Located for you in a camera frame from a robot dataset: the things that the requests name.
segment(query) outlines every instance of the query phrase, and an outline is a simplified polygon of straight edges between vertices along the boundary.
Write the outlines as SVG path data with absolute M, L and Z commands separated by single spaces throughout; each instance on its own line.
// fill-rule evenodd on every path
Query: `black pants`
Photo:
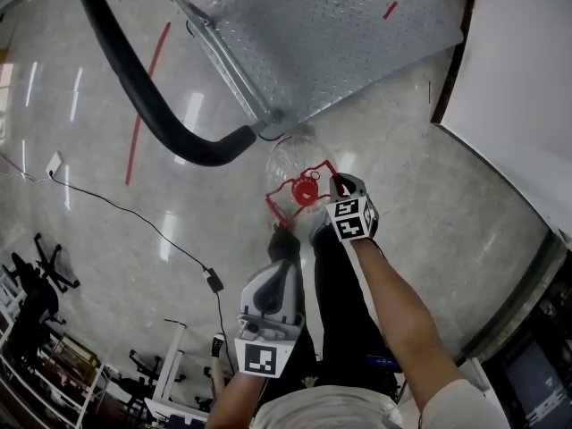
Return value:
M 333 227 L 314 237 L 315 292 L 324 325 L 324 360 L 316 361 L 314 343 L 306 326 L 280 378 L 270 379 L 259 406 L 294 391 L 306 389 L 304 380 L 315 377 L 315 386 L 335 384 L 377 391 L 395 398 L 393 372 L 368 364 L 368 357 L 392 358 L 374 320 L 367 311 L 358 278 Z M 299 269 L 299 241 L 279 228 L 268 254 L 275 261 L 288 258 Z

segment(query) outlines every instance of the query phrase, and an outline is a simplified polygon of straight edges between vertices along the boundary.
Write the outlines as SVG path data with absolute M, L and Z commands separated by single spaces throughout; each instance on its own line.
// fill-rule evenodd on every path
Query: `diamond plate metal ramp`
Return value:
M 284 112 L 269 139 L 463 39 L 442 0 L 217 0 L 209 12 L 260 95 Z

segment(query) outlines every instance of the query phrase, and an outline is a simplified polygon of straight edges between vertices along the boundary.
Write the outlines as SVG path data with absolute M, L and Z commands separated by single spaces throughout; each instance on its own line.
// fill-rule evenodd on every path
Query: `wall outlet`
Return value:
M 55 174 L 60 169 L 62 164 L 63 164 L 62 155 L 60 154 L 59 151 L 55 151 L 54 155 L 52 156 L 52 160 L 46 167 L 47 176 L 55 176 Z

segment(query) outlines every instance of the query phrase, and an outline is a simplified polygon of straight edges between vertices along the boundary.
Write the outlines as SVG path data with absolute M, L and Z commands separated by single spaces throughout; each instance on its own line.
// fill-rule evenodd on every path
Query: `black rubber grip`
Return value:
M 123 34 L 106 0 L 81 0 L 107 61 L 143 122 L 161 143 L 193 164 L 225 165 L 257 139 L 245 125 L 219 141 L 202 139 L 188 130 L 169 108 Z

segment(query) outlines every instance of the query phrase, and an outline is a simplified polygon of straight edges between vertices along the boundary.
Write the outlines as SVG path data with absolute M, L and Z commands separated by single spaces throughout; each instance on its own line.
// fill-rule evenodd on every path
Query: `polished floor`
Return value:
M 212 0 L 192 0 L 207 5 Z M 446 0 L 460 19 L 463 0 Z M 155 81 L 173 111 L 206 138 L 247 117 L 166 0 L 110 0 L 143 64 L 170 22 Z M 136 113 L 108 66 L 80 0 L 30 0 L 15 13 L 0 79 L 0 151 L 37 179 L 52 154 L 60 179 L 144 215 L 223 279 L 225 327 L 237 332 L 240 291 L 265 265 L 270 237 L 265 165 L 258 141 L 232 164 L 185 164 L 143 125 L 130 185 L 126 172 Z M 429 123 L 451 51 L 410 65 L 317 115 L 316 138 L 344 172 L 364 179 L 381 214 L 377 240 L 429 306 L 451 354 L 490 319 L 522 277 L 546 228 L 499 176 Z M 12 168 L 0 160 L 0 172 Z M 69 332 L 117 368 L 133 371 L 130 349 L 164 356 L 165 318 L 188 326 L 177 400 L 208 395 L 202 367 L 220 331 L 216 298 L 201 268 L 137 217 L 51 181 L 0 176 L 0 257 L 35 257 L 32 237 L 63 245 L 63 264 L 81 280 L 60 297 Z M 310 332 L 321 326 L 313 255 L 304 247 Z M 351 307 L 346 307 L 351 316 Z M 351 332 L 340 332 L 351 337 Z

